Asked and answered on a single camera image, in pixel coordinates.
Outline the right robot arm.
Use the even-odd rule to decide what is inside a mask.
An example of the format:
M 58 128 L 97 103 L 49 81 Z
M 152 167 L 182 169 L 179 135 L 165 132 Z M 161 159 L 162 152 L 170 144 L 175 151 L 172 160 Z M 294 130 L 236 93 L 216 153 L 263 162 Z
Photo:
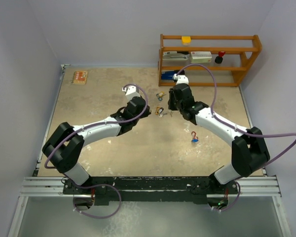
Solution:
M 195 101 L 190 87 L 178 84 L 169 89 L 168 108 L 179 111 L 183 118 L 214 133 L 231 147 L 231 162 L 211 174 L 210 189 L 221 193 L 227 183 L 240 177 L 248 177 L 270 160 L 270 155 L 262 132 L 257 127 L 244 132 L 230 128 L 226 123 L 231 121 L 211 111 L 211 108 L 200 101 Z

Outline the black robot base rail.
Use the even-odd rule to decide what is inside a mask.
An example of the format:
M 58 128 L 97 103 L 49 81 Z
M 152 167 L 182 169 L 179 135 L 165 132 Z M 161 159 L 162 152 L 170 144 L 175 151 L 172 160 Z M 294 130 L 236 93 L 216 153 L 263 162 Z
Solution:
M 228 195 L 236 195 L 239 186 L 225 185 L 209 176 L 186 177 L 91 177 L 90 185 L 79 187 L 68 178 L 62 180 L 63 193 L 74 198 L 87 196 L 86 206 L 108 205 L 111 201 L 192 202 L 226 207 Z

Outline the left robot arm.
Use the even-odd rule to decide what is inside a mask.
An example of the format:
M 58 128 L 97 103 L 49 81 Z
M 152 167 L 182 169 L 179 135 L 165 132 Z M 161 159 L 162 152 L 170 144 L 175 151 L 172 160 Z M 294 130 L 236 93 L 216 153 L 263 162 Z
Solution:
M 125 107 L 96 123 L 71 126 L 61 123 L 42 148 L 43 154 L 59 173 L 74 182 L 81 194 L 91 190 L 91 176 L 78 163 L 82 148 L 104 138 L 120 136 L 132 130 L 139 119 L 151 114 L 150 106 L 141 96 L 133 97 Z

